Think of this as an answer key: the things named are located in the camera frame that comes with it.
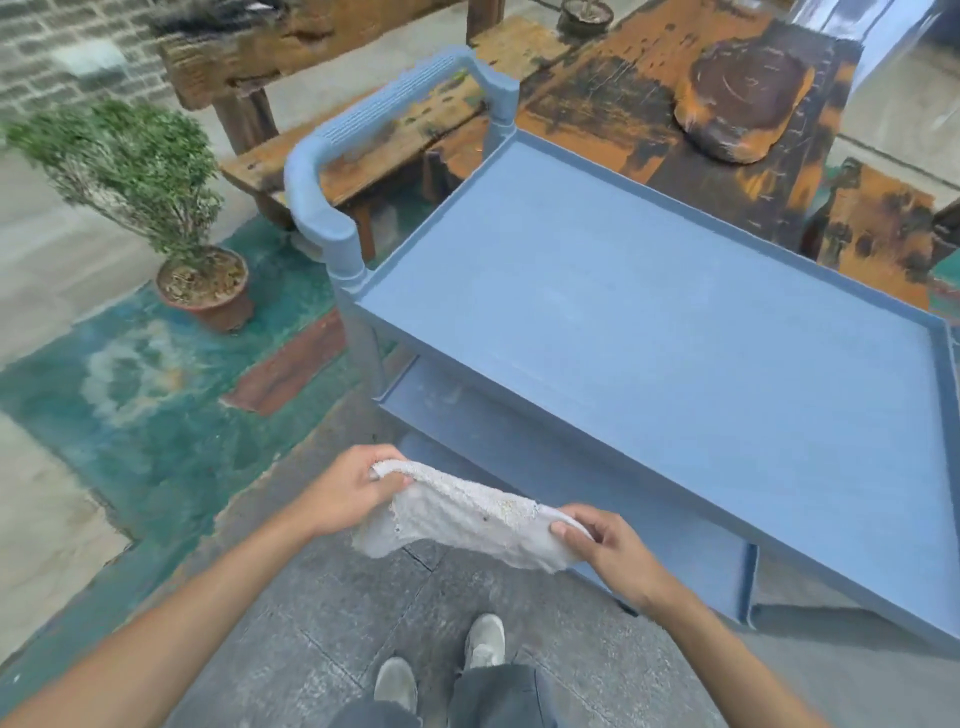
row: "rustic wooden table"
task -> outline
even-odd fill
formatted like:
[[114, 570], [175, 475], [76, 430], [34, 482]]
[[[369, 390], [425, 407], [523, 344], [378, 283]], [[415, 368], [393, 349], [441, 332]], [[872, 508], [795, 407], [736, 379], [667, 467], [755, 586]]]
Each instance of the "rustic wooden table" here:
[[[677, 126], [673, 88], [705, 48], [754, 37], [811, 65], [814, 82], [766, 158], [750, 165], [719, 162]], [[855, 42], [747, 12], [728, 0], [654, 0], [608, 36], [527, 80], [517, 124], [796, 251], [858, 57]], [[475, 117], [427, 151], [428, 196], [442, 198], [480, 163], [486, 123]]]
[[848, 158], [815, 223], [821, 265], [928, 310], [933, 196]]

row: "gray pavement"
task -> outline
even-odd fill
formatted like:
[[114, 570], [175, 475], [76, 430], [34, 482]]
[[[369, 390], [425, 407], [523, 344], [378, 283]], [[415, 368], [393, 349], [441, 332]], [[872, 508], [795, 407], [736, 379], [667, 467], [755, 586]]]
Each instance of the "gray pavement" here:
[[[341, 449], [396, 435], [358, 391], [348, 395], [304, 443], [234, 500], [215, 535], [153, 601], [241, 540]], [[764, 588], [772, 591], [770, 583]], [[573, 726], [724, 724], [662, 630], [628, 616], [576, 577], [514, 570], [429, 543], [371, 560], [341, 534], [315, 541], [276, 579], [168, 725], [323, 728], [346, 702], [371, 690], [379, 665], [398, 654], [418, 676], [424, 724], [443, 726], [463, 639], [485, 611], [504, 619], [509, 659], [553, 676]], [[834, 621], [839, 632], [833, 635], [744, 638], [837, 726], [956, 725], [960, 664], [913, 649], [909, 640], [863, 646], [871, 633], [864, 637], [855, 610], [836, 611], [848, 616]]]

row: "cart lower shelf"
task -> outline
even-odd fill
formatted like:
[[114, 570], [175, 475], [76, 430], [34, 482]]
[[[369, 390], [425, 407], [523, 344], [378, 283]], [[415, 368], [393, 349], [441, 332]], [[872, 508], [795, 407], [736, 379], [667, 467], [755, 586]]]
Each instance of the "cart lower shelf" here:
[[[747, 622], [756, 573], [755, 546], [644, 492], [636, 486], [635, 476], [599, 462], [423, 357], [407, 367], [379, 404], [477, 469], [455, 473], [461, 477], [494, 487], [505, 485], [549, 505], [581, 501], [619, 512], [663, 564], [706, 604], [730, 619]], [[443, 457], [440, 452], [426, 448], [421, 457]], [[454, 471], [462, 468], [448, 459], [428, 464]], [[628, 479], [632, 487], [624, 488]], [[586, 565], [580, 571], [599, 582]]]

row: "cart handle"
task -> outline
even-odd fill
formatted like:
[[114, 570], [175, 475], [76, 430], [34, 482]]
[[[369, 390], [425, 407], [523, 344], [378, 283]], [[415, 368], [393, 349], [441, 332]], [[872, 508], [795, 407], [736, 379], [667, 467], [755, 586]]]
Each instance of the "cart handle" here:
[[421, 61], [363, 101], [323, 122], [294, 147], [283, 167], [287, 201], [300, 232], [324, 251], [327, 272], [341, 286], [360, 285], [367, 269], [356, 224], [327, 201], [320, 169], [361, 144], [400, 111], [421, 100], [444, 79], [466, 70], [483, 89], [490, 114], [484, 157], [515, 130], [520, 84], [478, 60], [466, 45], [453, 46]]

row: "green shrub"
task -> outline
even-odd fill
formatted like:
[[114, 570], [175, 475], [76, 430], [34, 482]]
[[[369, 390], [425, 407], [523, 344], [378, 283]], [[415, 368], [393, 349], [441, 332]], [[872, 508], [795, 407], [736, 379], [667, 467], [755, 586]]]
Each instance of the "green shrub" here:
[[6, 142], [70, 205], [86, 205], [146, 238], [158, 253], [203, 270], [223, 198], [200, 124], [150, 104], [103, 101], [43, 111], [6, 126]]

